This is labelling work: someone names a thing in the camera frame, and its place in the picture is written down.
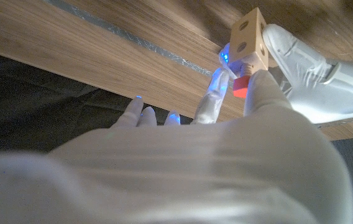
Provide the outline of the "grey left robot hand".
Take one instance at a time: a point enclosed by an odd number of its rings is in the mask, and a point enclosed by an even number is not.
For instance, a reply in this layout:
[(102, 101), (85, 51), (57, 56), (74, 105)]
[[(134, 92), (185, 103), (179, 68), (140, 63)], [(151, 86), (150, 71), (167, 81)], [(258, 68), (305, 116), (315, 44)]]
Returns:
[(262, 38), (277, 63), (266, 71), (277, 96), (314, 124), (353, 118), (353, 61), (326, 59), (276, 24)]

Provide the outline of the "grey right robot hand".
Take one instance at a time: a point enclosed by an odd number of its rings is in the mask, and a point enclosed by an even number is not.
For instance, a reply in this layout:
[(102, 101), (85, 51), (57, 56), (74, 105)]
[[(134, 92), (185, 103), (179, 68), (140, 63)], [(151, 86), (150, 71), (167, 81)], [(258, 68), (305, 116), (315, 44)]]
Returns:
[(336, 148), (265, 70), (244, 116), (139, 126), (127, 113), (48, 154), (0, 154), (0, 223), (353, 223)]

